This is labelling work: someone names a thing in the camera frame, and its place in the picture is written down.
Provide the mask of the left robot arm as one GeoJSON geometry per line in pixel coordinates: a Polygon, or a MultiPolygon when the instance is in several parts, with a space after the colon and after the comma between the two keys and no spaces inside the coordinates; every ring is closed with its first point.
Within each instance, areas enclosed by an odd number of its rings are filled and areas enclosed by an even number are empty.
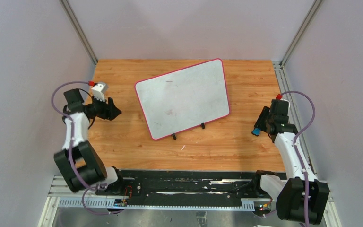
{"type": "Polygon", "coordinates": [[[101,183],[106,191],[124,192],[125,181],[115,167],[106,168],[88,140],[88,130],[95,118],[114,120],[121,114],[111,97],[100,100],[93,95],[92,102],[85,104],[80,89],[64,92],[67,104],[62,112],[66,124],[66,138],[62,150],[54,154],[54,162],[72,192],[101,183]]]}

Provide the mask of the pink-framed whiteboard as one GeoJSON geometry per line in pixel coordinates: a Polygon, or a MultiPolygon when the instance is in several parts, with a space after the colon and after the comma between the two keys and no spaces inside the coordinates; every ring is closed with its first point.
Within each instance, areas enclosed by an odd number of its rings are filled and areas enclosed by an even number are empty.
{"type": "Polygon", "coordinates": [[[154,140],[230,113],[225,70],[219,58],[141,80],[135,91],[154,140]]]}

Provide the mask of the blue whiteboard eraser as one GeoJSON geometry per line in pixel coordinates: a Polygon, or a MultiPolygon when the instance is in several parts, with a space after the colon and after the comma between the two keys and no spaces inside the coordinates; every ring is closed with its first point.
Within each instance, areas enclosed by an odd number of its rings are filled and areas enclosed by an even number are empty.
{"type": "Polygon", "coordinates": [[[255,127],[253,130],[252,130],[252,135],[258,137],[260,135],[260,132],[261,132],[261,129],[260,127],[255,127]]]}

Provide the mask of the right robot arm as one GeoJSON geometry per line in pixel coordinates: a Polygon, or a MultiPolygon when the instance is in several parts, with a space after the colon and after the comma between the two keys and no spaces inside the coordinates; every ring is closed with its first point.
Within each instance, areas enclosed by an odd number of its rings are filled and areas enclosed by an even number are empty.
{"type": "Polygon", "coordinates": [[[255,126],[265,132],[278,149],[287,181],[283,182],[269,171],[258,171],[256,189],[276,201],[277,216],[281,220],[318,225],[323,219],[330,190],[305,161],[297,127],[289,123],[289,107],[288,101],[273,99],[270,106],[262,109],[255,126]]]}

